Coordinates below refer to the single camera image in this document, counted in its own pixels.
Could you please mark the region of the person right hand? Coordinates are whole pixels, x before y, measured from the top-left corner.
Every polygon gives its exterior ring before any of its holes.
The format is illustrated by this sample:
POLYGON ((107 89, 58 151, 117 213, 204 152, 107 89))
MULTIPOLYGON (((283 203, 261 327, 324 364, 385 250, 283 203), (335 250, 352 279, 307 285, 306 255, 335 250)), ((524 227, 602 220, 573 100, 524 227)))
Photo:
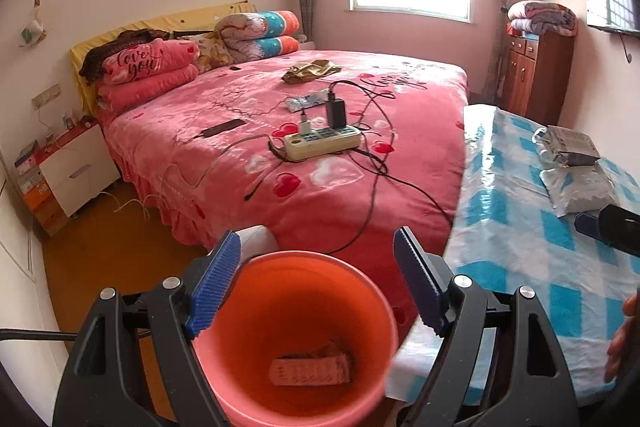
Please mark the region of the person right hand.
POLYGON ((638 303, 638 295, 629 297, 622 306, 622 311, 625 317, 625 322, 619 329, 617 329, 610 345, 608 346, 608 359, 605 364, 604 381, 609 383, 616 376, 620 370, 620 361, 623 358, 623 352, 627 344, 627 337, 631 329, 631 322, 636 315, 638 303))

